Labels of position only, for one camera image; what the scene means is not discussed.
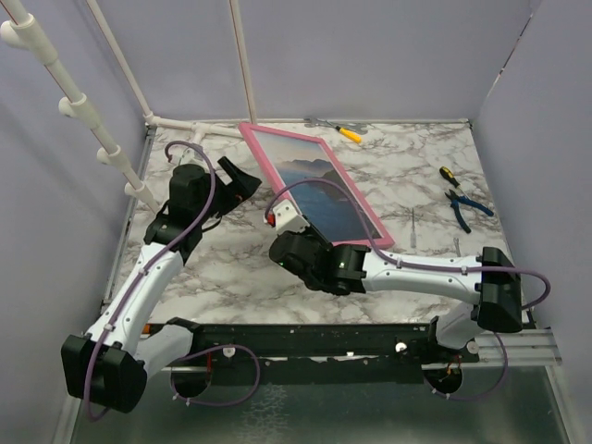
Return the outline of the pink picture frame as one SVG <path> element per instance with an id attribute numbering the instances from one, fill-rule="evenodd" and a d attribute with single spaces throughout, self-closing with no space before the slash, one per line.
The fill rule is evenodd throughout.
<path id="1" fill-rule="evenodd" d="M 329 241 L 367 244 L 365 223 L 378 247 L 395 244 L 323 139 L 249 123 L 241 123 L 239 131 L 272 190 L 294 183 L 282 197 Z"/>

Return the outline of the clear tester screwdriver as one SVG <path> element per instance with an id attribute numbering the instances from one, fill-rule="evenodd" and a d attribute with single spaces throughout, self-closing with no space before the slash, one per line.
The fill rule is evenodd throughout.
<path id="1" fill-rule="evenodd" d="M 412 224 L 411 224 L 411 234 L 410 234 L 410 246 L 413 249 L 415 249 L 416 246 L 417 246 L 414 208 L 412 208 Z"/>

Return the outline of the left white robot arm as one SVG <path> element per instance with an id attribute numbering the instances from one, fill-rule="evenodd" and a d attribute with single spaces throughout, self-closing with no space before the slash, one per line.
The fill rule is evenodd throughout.
<path id="1" fill-rule="evenodd" d="M 168 199 L 148 226 L 144 244 L 128 279 L 105 312 L 81 336 L 70 335 L 61 347 L 68 394 L 121 413 L 140 401 L 148 379 L 169 363 L 198 363 L 204 342 L 198 327 L 174 318 L 147 340 L 141 335 L 169 282 L 187 263 L 203 238 L 204 223 L 220 218 L 251 198 L 260 179 L 226 157 L 212 166 L 177 166 L 168 183 Z"/>

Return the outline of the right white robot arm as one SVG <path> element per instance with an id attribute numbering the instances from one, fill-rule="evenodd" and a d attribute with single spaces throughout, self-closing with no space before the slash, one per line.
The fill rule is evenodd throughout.
<path id="1" fill-rule="evenodd" d="M 309 290 L 339 296 L 400 290 L 458 301 L 425 338 L 426 354 L 437 362 L 447 361 L 485 331 L 518 333 L 523 328 L 520 278 L 497 248 L 446 260 L 334 245 L 307 228 L 279 235 L 269 257 Z"/>

